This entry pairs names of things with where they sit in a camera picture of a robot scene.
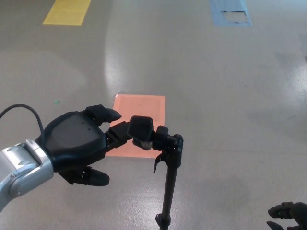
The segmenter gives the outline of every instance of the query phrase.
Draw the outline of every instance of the yellow tape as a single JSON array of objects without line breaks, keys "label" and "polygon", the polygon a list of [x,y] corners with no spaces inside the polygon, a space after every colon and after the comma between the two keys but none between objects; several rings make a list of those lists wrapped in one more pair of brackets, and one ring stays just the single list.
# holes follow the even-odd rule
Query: yellow tape
[{"label": "yellow tape", "polygon": [[91,0],[56,0],[43,25],[82,25]]}]

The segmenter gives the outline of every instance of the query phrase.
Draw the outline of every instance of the metal rod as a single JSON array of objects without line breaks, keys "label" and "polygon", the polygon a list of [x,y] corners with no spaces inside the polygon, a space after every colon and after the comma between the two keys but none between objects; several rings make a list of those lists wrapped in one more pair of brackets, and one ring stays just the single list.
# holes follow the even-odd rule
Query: metal rod
[{"label": "metal rod", "polygon": [[163,209],[162,209],[162,220],[167,221],[170,217],[170,211],[173,201],[173,194],[175,189],[177,176],[177,168],[167,168],[166,182],[165,182],[165,192],[163,200]]}]

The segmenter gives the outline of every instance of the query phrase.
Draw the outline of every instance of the orange mat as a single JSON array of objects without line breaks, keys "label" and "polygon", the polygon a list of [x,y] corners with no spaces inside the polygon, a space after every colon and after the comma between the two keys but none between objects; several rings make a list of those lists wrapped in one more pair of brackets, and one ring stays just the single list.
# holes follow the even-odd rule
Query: orange mat
[{"label": "orange mat", "polygon": [[[113,109],[119,112],[122,117],[118,121],[112,122],[111,126],[122,121],[128,122],[134,115],[151,117],[155,130],[158,126],[164,126],[164,96],[118,94],[115,97]],[[142,150],[134,146],[132,140],[129,140],[125,145],[111,150],[106,155],[112,157],[156,158],[159,154],[159,151],[153,149],[149,151]]]}]

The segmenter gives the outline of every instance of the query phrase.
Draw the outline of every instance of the blue tape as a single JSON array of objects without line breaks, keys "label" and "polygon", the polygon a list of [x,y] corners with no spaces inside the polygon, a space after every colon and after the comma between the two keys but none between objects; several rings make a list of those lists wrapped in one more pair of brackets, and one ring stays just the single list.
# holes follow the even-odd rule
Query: blue tape
[{"label": "blue tape", "polygon": [[[210,0],[213,23],[222,26],[252,26],[244,0]],[[244,12],[247,22],[230,22],[223,12]]]}]

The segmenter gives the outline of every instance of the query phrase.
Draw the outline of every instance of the black cable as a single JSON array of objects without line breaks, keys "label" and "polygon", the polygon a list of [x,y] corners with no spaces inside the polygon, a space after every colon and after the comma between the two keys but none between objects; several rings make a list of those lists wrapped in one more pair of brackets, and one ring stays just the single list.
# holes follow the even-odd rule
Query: black cable
[{"label": "black cable", "polygon": [[0,119],[8,112],[10,111],[11,109],[13,108],[17,108],[17,107],[23,107],[23,108],[26,108],[28,110],[30,110],[34,116],[36,117],[37,119],[37,122],[38,122],[38,126],[39,126],[39,130],[40,130],[40,134],[41,134],[41,148],[42,149],[46,149],[46,142],[45,142],[45,132],[44,132],[44,127],[43,127],[43,123],[38,115],[38,113],[35,111],[35,109],[33,109],[32,107],[26,105],[26,104],[13,104],[9,107],[7,107],[5,110],[3,110],[2,113],[0,113]]}]

